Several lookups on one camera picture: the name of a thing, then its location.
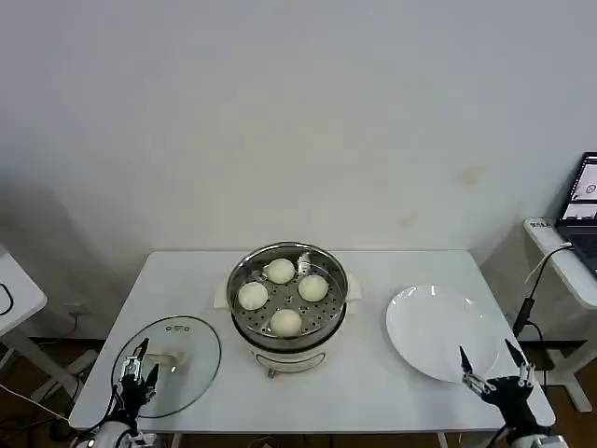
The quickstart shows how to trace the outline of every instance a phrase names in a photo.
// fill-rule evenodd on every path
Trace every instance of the laptop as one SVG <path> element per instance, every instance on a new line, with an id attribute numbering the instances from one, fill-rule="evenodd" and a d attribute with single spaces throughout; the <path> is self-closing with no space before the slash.
<path id="1" fill-rule="evenodd" d="M 597 152 L 586 152 L 555 225 L 597 276 Z"/>

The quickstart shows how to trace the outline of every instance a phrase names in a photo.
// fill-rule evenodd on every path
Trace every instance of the glass lid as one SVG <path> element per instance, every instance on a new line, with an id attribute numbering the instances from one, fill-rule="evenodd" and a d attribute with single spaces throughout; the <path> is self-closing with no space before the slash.
<path id="1" fill-rule="evenodd" d="M 124 345 L 112 367 L 112 385 L 121 387 L 120 371 L 134 349 L 149 339 L 143 358 L 146 379 L 158 364 L 156 395 L 144 405 L 139 416 L 158 418 L 178 413 L 197 401 L 215 379 L 220 365 L 221 346 L 214 329 L 189 315 L 165 317 L 146 326 Z"/>

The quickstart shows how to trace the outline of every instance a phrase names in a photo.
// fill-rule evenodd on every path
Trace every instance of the white bun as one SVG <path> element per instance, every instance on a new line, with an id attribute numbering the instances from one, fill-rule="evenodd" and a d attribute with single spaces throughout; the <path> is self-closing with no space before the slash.
<path id="1" fill-rule="evenodd" d="M 256 310 L 268 301 L 268 290 L 258 282 L 243 285 L 239 290 L 239 304 L 245 310 Z"/>
<path id="2" fill-rule="evenodd" d="M 301 326 L 302 319 L 299 313 L 293 310 L 280 310 L 271 317 L 271 332 L 282 338 L 298 335 Z"/>
<path id="3" fill-rule="evenodd" d="M 327 294 L 327 281 L 321 275 L 307 275 L 298 284 L 298 293 L 305 301 L 320 301 Z"/>
<path id="4" fill-rule="evenodd" d="M 295 265 L 289 259 L 275 259 L 265 267 L 268 279 L 278 285 L 283 285 L 295 276 Z"/>

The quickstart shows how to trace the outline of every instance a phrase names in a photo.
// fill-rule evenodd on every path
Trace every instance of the laptop screen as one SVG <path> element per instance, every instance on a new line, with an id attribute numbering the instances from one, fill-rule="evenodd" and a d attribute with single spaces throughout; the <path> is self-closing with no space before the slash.
<path id="1" fill-rule="evenodd" d="M 562 219 L 597 220 L 597 154 L 583 159 Z"/>

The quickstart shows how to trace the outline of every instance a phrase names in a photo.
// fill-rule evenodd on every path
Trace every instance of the white wall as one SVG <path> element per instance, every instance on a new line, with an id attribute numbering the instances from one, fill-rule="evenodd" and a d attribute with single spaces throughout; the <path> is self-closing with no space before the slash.
<path id="1" fill-rule="evenodd" d="M 278 239 L 469 248 L 507 308 L 595 148 L 597 4 L 485 3 L 6 2 L 2 238 L 99 333 L 150 250 Z"/>

